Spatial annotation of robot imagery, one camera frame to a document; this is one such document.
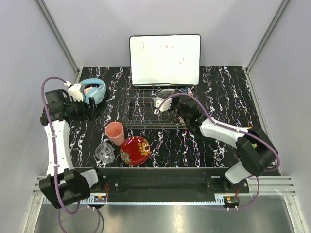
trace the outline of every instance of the floral plate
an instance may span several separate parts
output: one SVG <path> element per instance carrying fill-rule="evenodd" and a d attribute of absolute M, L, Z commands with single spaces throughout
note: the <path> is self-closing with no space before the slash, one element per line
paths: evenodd
<path fill-rule="evenodd" d="M 139 165 L 150 155 L 150 145 L 143 137 L 129 137 L 121 145 L 120 156 L 127 164 Z"/>

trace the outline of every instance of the wire rack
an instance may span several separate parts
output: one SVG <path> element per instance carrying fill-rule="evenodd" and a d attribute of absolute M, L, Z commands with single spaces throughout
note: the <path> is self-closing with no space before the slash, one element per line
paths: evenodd
<path fill-rule="evenodd" d="M 122 124 L 131 129 L 185 128 L 185 123 L 175 111 L 159 112 L 155 114 L 154 101 L 163 89 L 188 88 L 196 97 L 195 86 L 149 86 L 137 87 L 128 85 L 124 89 L 123 108 L 121 112 Z"/>

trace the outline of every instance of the headphones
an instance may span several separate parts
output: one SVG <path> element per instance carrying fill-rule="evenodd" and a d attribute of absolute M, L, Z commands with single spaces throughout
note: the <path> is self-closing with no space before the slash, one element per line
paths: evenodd
<path fill-rule="evenodd" d="M 90 92 L 85 96 L 84 91 L 83 93 L 83 99 L 87 104 L 89 104 L 89 98 L 95 99 L 95 104 L 99 104 L 103 101 L 104 96 L 106 94 L 106 84 L 101 79 L 85 79 L 81 82 L 79 82 L 83 86 L 89 86 L 89 85 L 99 85 L 99 87 L 94 87 Z"/>

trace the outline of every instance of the pink cup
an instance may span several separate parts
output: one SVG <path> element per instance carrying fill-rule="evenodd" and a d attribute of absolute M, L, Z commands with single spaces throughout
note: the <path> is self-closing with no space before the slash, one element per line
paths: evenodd
<path fill-rule="evenodd" d="M 117 146 L 120 146 L 125 141 L 124 129 L 122 124 L 119 122 L 114 121 L 108 124 L 105 134 Z"/>

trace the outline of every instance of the white wall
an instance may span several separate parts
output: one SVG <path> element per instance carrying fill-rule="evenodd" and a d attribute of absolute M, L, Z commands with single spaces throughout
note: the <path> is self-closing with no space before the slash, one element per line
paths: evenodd
<path fill-rule="evenodd" d="M 78 66 L 129 66 L 132 35 L 198 33 L 202 65 L 246 66 L 281 0 L 44 0 Z"/>
<path fill-rule="evenodd" d="M 48 163 L 41 84 L 48 76 L 73 80 L 74 73 L 34 0 L 1 0 L 0 32 L 0 228 L 17 233 Z M 47 90 L 57 87 L 62 83 L 51 82 Z"/>
<path fill-rule="evenodd" d="M 311 1 L 293 0 L 251 76 L 282 171 L 293 179 L 311 230 Z"/>

